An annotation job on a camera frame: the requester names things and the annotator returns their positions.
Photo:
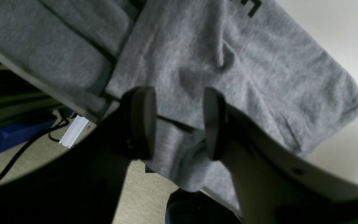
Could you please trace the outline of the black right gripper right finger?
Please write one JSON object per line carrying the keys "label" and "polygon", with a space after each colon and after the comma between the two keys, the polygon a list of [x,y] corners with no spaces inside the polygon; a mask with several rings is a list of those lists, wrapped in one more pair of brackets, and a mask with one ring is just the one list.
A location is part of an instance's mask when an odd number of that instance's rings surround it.
{"label": "black right gripper right finger", "polygon": [[358,185],[291,154],[222,93],[204,89],[210,159],[229,171],[246,224],[358,224]]}

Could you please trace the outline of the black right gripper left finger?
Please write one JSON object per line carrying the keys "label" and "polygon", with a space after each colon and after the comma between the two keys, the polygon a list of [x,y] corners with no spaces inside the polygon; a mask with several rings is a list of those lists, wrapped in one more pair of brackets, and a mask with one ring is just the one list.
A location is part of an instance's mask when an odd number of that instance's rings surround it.
{"label": "black right gripper left finger", "polygon": [[153,159],[153,87],[136,87],[78,145],[0,185],[0,224],[110,224],[132,160]]}

